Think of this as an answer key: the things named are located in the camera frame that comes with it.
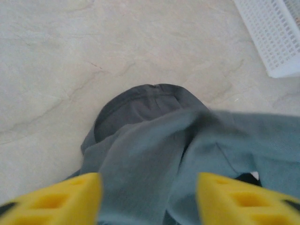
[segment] white plastic basket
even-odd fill
[[[300,0],[234,0],[271,77],[300,76]]]

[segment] gray-green cloth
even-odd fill
[[[169,84],[132,88],[100,112],[75,175],[99,172],[101,225],[199,225],[199,172],[235,178],[258,171],[262,186],[300,197],[300,118],[208,110]]]

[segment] dark gray cloth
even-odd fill
[[[74,175],[102,175],[103,225],[200,224],[199,172],[235,178],[258,171],[264,187],[300,197],[300,118],[212,112],[169,84],[135,87],[114,98],[82,153]]]

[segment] marble floor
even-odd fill
[[[232,0],[3,0],[0,21],[0,203],[77,170],[99,110],[135,85],[300,115],[300,78],[267,76]]]

